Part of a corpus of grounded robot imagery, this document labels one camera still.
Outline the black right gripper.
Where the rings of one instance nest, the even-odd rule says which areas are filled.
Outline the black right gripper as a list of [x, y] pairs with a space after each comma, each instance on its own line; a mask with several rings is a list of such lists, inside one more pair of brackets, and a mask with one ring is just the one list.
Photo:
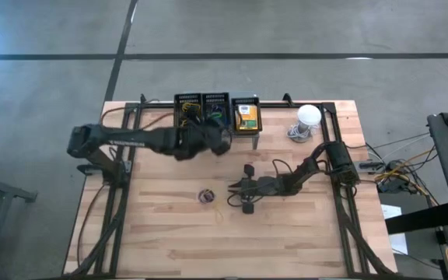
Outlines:
[[245, 178], [229, 185], [227, 191], [231, 194], [240, 193], [243, 214], [254, 214], [254, 204], [263, 197], [274, 196], [278, 193], [278, 183], [274, 177], [259, 177], [253, 179], [254, 167], [246, 164], [243, 168]]

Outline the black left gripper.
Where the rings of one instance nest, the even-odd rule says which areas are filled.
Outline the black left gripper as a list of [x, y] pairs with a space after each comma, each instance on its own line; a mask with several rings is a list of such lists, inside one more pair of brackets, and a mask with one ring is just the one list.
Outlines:
[[188, 118], [188, 128], [181, 128], [173, 156], [178, 161], [193, 159], [198, 153], [210, 150], [221, 156], [230, 150], [230, 143], [223, 138], [225, 124], [219, 118], [209, 118], [208, 124], [201, 124], [198, 115]]

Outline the black plastic slotted basket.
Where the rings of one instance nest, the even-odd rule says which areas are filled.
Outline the black plastic slotted basket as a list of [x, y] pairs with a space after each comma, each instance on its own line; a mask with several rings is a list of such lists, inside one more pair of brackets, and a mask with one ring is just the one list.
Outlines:
[[173, 109], [173, 124], [175, 127], [180, 126], [180, 118], [182, 117], [182, 104], [183, 103], [199, 103], [202, 105], [200, 93], [181, 93], [174, 96], [174, 109]]
[[229, 127], [231, 123], [231, 113], [229, 105], [229, 94], [228, 93], [203, 93], [202, 94], [202, 113], [204, 119], [212, 118], [210, 117], [211, 107], [213, 104], [218, 104], [225, 109], [225, 114], [219, 118], [225, 127]]
[[[258, 109], [258, 129], [256, 131], [238, 131], [236, 129], [236, 113], [235, 110], [237, 108], [238, 105], [256, 105], [257, 109]], [[253, 134], [257, 134], [260, 131], [262, 131], [262, 120], [261, 120], [261, 106], [260, 106], [260, 100], [258, 97], [243, 97], [243, 98], [234, 98], [231, 99], [231, 109], [232, 109], [232, 114], [233, 114], [233, 131], [237, 134], [237, 135], [253, 135]]]

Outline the Crayola crayon box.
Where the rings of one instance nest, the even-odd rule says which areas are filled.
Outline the Crayola crayon box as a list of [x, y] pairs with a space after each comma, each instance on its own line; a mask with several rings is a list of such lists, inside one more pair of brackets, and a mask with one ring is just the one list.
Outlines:
[[236, 110], [236, 129], [256, 131], [258, 129], [258, 109], [256, 105], [238, 105]]

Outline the white paper sheet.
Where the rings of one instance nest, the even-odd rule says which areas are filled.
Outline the white paper sheet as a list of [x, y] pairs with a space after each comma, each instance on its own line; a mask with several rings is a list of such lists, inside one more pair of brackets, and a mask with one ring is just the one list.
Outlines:
[[[402, 215], [401, 208], [393, 205], [381, 205], [383, 217], [385, 219], [394, 218]], [[396, 254], [408, 254], [408, 247], [404, 233], [390, 234], [390, 246]]]

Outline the black metal beam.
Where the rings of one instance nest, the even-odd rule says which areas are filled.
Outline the black metal beam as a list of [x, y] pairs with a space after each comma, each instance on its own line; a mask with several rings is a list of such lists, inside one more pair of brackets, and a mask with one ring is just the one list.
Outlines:
[[448, 203], [385, 219], [385, 223], [390, 235], [448, 226]]

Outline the white pedestal stand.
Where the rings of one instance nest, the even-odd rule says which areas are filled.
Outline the white pedestal stand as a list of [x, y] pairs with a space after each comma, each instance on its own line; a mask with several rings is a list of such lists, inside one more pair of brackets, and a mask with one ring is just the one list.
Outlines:
[[287, 131], [294, 142], [307, 142], [313, 137], [321, 122], [321, 112], [314, 105], [302, 105], [297, 111], [296, 123]]

